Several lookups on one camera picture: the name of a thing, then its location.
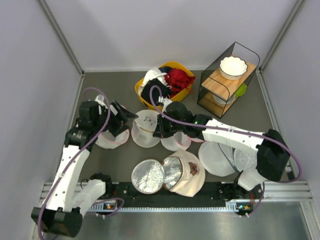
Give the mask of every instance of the black cloth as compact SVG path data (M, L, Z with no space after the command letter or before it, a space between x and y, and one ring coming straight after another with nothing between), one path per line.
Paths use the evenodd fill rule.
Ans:
M172 67L170 66L163 66L163 67L159 67L159 70L162 72L162 73L170 73L170 71L172 70Z
M152 105L151 100L150 100L150 89L152 86L158 86L161 89L162 92L162 96L165 98L167 95L171 95L171 89L166 87L165 85L163 85L157 78L152 79L150 81L147 82L147 84L144 86L142 93L141 93L141 97L147 101L149 104ZM152 99L154 101L154 103L158 106L159 103L159 97L160 97L160 93L157 89L154 89L152 91Z

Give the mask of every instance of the round foil container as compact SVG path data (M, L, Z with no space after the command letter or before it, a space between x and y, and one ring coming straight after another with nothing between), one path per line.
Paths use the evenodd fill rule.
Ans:
M140 162L132 171L131 181L135 189L143 194L154 194L164 184L164 168L157 160Z
M169 156L163 161L162 167L164 170L164 186L170 190L181 178L182 164L177 156Z

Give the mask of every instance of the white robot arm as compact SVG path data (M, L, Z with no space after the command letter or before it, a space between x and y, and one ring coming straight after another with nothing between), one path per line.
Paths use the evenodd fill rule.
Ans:
M80 172L95 143L92 139L105 126L103 132L108 130L116 137L129 128L125 124L129 119L137 117L113 101L106 125L108 109L103 101L103 96L99 95L95 101L82 102L79 106L79 118L65 135L60 165L50 194L44 201L45 208L34 207L31 213L36 224L41 218L42 232L74 238L80 231L88 209L97 199L108 199L111 194L111 177L98 173L91 176L84 189L74 197Z
M273 129L267 133L250 132L226 125L210 116L193 115L181 102L167 101L163 113L167 117L158 115L157 128L153 134L155 137L168 138L182 131L191 138L224 144L251 156L257 156L256 165L244 169L235 180L235 183L246 191L252 190L266 180L280 181L290 155L274 142L259 137L264 135L286 145L279 132ZM197 125L206 126L206 128L197 127Z

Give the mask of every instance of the clothing pile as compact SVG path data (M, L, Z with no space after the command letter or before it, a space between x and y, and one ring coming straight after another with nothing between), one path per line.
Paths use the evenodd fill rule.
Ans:
M171 99L182 90L188 89L188 86L195 80L194 76L188 76L188 74L178 68L172 68L169 66L153 67L144 76L142 84L139 86L138 94L149 104L150 89L156 85L161 89L162 96L164 98ZM160 93L157 90L152 92L152 99L156 105L158 105Z

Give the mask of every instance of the plastic bowl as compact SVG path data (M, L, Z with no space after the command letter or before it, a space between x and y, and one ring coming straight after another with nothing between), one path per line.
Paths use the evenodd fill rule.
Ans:
M220 97L216 96L213 94L213 99L215 100L215 102L219 105L219 106L225 106L225 105L229 105L232 104L233 101L236 99L236 96L233 94L230 99L228 101L224 101L222 100Z
M247 85L245 85L244 83L239 87L239 89L237 91L235 91L234 95L235 97L241 97L243 94L246 93L247 90Z
M238 80L248 71L248 65L240 57L228 56L220 62L220 73L228 80Z

